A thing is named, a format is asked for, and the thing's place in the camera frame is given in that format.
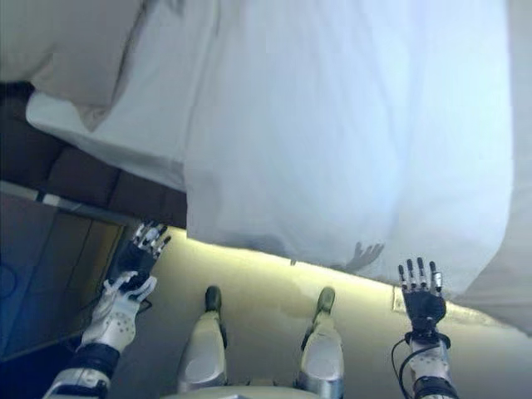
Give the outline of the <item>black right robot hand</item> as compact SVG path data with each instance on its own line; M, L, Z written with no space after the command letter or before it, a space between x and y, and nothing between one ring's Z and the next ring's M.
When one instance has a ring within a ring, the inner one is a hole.
M398 265L403 302L414 331L430 332L446 315L442 273L431 261L408 259Z

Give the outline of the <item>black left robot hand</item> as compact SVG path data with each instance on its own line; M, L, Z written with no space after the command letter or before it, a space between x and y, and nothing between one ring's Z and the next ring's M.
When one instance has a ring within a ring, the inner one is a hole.
M171 241L168 226L155 221L141 223L116 258L121 291L140 288L150 277L156 261Z

